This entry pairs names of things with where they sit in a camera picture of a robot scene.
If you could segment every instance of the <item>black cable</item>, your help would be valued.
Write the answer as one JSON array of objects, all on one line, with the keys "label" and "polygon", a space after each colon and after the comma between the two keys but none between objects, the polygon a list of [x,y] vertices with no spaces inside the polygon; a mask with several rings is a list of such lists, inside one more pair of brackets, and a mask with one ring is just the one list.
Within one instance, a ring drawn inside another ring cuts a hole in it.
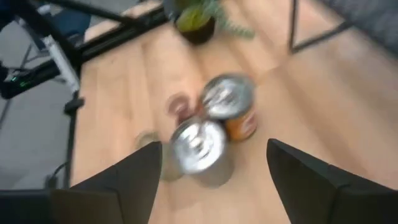
[{"label": "black cable", "polygon": [[56,169],[55,169],[55,171],[54,171],[54,173],[51,175],[51,177],[55,177],[61,170],[62,170],[62,168],[64,168],[66,165],[68,165],[68,161],[66,161],[66,162],[64,162],[63,164],[61,164],[61,165],[59,165]]},{"label": "black cable", "polygon": [[44,188],[46,189],[56,189],[57,185],[58,185],[58,178],[57,178],[57,174],[67,165],[69,164],[69,161],[64,162],[63,164],[59,165],[54,172],[52,173],[52,175],[48,175],[45,178],[44,181]]}]

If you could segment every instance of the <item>potted plant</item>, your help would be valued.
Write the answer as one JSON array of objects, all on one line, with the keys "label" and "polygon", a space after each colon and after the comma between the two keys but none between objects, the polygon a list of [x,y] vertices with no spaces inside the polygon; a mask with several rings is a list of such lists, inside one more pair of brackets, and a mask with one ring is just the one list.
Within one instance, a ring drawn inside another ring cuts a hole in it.
[{"label": "potted plant", "polygon": [[215,29],[214,17],[203,13],[201,6],[191,6],[177,17],[175,26],[183,37],[193,44],[202,44],[209,40]]},{"label": "potted plant", "polygon": [[233,24],[229,21],[222,5],[218,0],[176,0],[176,5],[183,1],[181,15],[177,16],[175,25],[180,33],[190,42],[201,44],[206,42],[214,33],[215,24],[230,34],[251,39],[254,31]]}]

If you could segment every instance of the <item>plant pot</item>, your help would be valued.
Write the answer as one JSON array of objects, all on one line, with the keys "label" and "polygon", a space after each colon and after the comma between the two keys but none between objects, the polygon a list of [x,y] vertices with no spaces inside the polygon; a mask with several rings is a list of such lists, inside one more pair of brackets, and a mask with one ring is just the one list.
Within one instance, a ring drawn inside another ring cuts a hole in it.
[{"label": "plant pot", "polygon": [[210,40],[214,34],[215,25],[216,20],[211,17],[209,21],[205,25],[201,26],[199,29],[191,31],[180,31],[174,22],[175,28],[193,45],[204,44],[205,42]]},{"label": "plant pot", "polygon": [[188,8],[189,6],[198,3],[198,1],[196,0],[166,0],[166,1],[173,1],[175,7],[181,12],[184,9]]}]

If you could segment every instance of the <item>orange can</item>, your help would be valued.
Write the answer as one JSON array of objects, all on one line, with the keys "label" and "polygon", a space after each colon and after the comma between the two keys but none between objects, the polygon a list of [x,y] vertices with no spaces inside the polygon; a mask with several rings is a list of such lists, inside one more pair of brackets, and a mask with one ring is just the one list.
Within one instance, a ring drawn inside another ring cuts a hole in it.
[{"label": "orange can", "polygon": [[207,117],[224,126],[231,141],[245,140],[257,128],[254,85],[245,75],[227,73],[210,80],[200,103]]}]

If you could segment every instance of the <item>pull tab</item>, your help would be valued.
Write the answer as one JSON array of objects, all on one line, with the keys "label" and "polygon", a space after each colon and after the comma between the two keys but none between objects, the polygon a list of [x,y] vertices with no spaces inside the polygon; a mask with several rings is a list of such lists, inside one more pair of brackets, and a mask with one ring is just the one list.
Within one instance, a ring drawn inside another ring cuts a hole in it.
[{"label": "pull tab", "polygon": [[235,93],[225,86],[218,86],[211,89],[203,100],[207,107],[217,104],[230,104],[235,100]]},{"label": "pull tab", "polygon": [[205,134],[203,133],[203,126],[199,124],[198,132],[194,136],[188,137],[188,145],[192,150],[191,153],[197,158],[201,159],[209,153],[209,147],[205,145]]}]

